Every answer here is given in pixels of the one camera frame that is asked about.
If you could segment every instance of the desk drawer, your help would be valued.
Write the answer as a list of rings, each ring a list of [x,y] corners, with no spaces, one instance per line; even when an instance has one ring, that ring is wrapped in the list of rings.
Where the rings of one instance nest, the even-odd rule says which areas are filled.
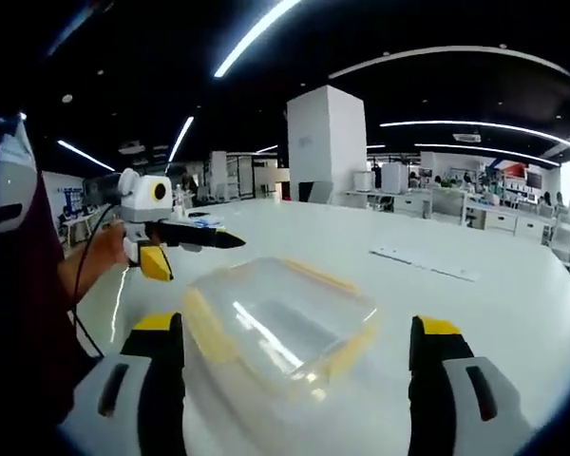
[[[395,213],[413,212],[422,214],[423,203],[421,199],[415,197],[395,197],[392,208]]]
[[[496,228],[498,230],[515,232],[516,217],[506,216],[504,214],[496,214],[494,212],[487,212],[485,214],[485,229],[489,230]]]
[[[532,218],[517,218],[517,226],[515,227],[515,236],[520,238],[535,239],[542,242],[542,232],[544,231],[544,224]]]

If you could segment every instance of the maroon shirt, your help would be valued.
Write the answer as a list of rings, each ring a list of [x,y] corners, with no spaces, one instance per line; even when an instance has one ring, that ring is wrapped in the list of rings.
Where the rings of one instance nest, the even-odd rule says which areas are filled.
[[[67,315],[72,302],[57,275],[63,259],[38,173],[25,220],[0,234],[0,269],[8,272],[8,286],[0,286],[0,304],[9,306],[4,309],[9,337],[5,362],[12,363],[8,369],[18,380],[12,402],[16,413],[42,420],[38,424],[63,421],[73,406],[74,388],[92,365]]]

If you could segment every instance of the black cable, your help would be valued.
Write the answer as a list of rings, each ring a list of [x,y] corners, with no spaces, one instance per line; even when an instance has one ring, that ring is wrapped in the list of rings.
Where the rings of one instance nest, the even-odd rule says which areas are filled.
[[[80,263],[78,264],[78,272],[76,273],[76,282],[74,283],[74,297],[73,297],[74,305],[72,306],[72,313],[74,315],[74,330],[76,329],[76,324],[78,324],[80,326],[80,329],[83,330],[85,337],[88,339],[88,341],[91,343],[91,345],[97,351],[97,353],[99,354],[99,356],[101,358],[104,357],[104,354],[102,353],[100,348],[97,346],[97,344],[95,343],[93,338],[90,336],[90,334],[88,333],[88,331],[85,328],[85,325],[83,325],[83,322],[80,320],[80,318],[76,312],[77,307],[78,307],[78,299],[77,299],[77,297],[78,297],[78,285],[80,282],[80,275],[83,271],[83,264],[85,264],[86,254],[88,254],[88,248],[90,247],[91,242],[93,241],[93,238],[95,237],[95,233],[97,233],[97,230],[99,229],[100,225],[102,224],[102,221],[104,220],[105,215],[115,205],[116,204],[110,204],[109,206],[107,206],[107,208],[105,208],[105,210],[103,211],[102,216],[99,217],[99,220],[97,220],[97,223],[95,223],[95,227],[93,228],[93,231],[91,232],[91,236],[88,238],[88,241],[86,242],[85,249],[83,250],[83,255],[80,258]]]

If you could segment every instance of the black ceiling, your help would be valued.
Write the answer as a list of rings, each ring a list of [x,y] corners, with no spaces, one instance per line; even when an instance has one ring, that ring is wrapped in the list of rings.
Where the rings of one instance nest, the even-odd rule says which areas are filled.
[[[195,121],[176,161],[277,143],[282,150],[286,103],[324,84],[364,100],[368,144],[384,144],[381,151],[453,143],[453,132],[479,132],[480,146],[535,156],[554,145],[494,128],[379,126],[399,121],[483,121],[570,137],[570,77],[519,58],[429,54],[329,79],[385,52],[460,45],[506,45],[570,72],[567,2],[540,7],[512,0],[302,0],[215,79],[232,47],[276,3],[90,2],[94,14],[46,59],[39,49],[47,48],[80,5],[45,11],[33,25],[22,19],[20,53],[29,65],[19,68],[25,72],[21,104],[41,166],[103,174],[103,168],[58,146],[58,139],[117,170],[131,160],[118,152],[126,142],[139,140],[148,150],[167,144],[162,152],[168,155],[188,116]],[[39,8],[19,13],[38,14]],[[62,102],[66,94],[71,103]],[[148,154],[151,162],[166,161],[154,154]],[[570,160],[570,149],[554,159]]]

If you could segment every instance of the transparent plastic box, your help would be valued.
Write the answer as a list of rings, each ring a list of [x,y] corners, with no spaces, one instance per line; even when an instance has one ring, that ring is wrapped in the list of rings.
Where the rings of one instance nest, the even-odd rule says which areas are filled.
[[[186,395],[208,423],[230,414],[260,454],[292,454],[300,420],[375,337],[376,314],[352,285],[290,260],[218,270],[184,297]]]

